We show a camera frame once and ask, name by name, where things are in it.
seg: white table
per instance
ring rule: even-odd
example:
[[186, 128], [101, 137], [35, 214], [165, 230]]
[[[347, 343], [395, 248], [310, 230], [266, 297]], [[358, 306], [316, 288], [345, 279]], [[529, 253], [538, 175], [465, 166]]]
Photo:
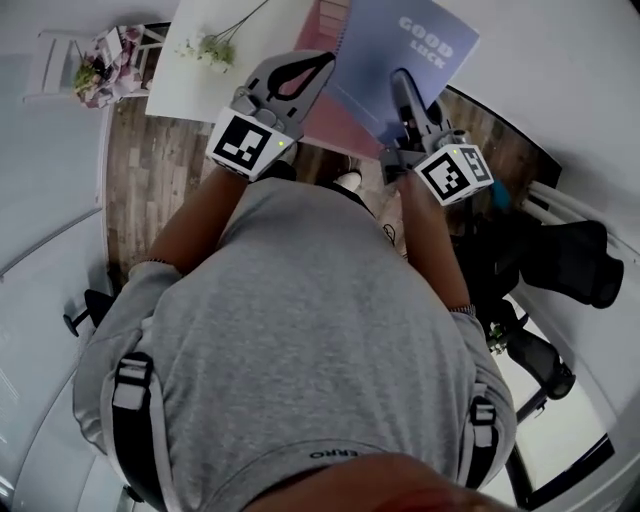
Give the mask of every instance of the white table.
[[147, 115], [215, 122], [236, 88], [267, 57], [291, 51], [314, 0], [269, 0], [233, 38], [236, 63], [227, 73], [183, 57], [198, 32], [218, 34], [235, 25], [262, 0], [182, 0], [158, 61]]

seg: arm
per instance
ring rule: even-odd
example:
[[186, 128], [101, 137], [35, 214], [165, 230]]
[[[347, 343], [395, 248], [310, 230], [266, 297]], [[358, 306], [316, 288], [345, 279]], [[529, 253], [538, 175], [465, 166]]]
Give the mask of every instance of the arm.
[[248, 182], [217, 167], [158, 235], [148, 259], [173, 265], [182, 275], [211, 256]]
[[453, 252], [444, 209], [413, 172], [398, 181], [398, 190], [409, 264], [447, 308], [468, 306], [469, 291]]

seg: notebook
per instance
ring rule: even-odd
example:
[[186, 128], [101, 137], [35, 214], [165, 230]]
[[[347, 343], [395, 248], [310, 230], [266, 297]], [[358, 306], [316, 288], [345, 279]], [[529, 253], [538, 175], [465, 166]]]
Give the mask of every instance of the notebook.
[[413, 76], [429, 106], [462, 66], [479, 36], [430, 0], [351, 0], [327, 94], [382, 144], [404, 135], [390, 77]]

